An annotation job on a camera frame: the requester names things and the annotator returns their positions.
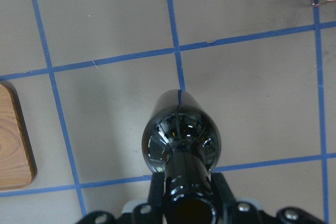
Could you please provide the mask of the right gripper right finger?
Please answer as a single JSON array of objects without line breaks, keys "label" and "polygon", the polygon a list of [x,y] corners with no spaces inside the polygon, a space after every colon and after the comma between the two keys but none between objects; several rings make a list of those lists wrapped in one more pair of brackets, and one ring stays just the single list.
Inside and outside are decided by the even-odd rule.
[{"label": "right gripper right finger", "polygon": [[230,211],[231,206],[236,202],[236,198],[222,173],[211,174],[211,187],[214,206],[217,210],[217,223],[232,223]]}]

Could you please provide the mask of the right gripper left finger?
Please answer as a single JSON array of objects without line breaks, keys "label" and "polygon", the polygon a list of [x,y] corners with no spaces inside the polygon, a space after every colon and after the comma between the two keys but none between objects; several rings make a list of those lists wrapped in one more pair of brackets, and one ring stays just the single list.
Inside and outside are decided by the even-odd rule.
[{"label": "right gripper left finger", "polygon": [[164,173],[153,173],[150,183],[150,190],[148,195],[148,203],[157,208],[163,206],[164,200],[164,182],[165,174]]}]

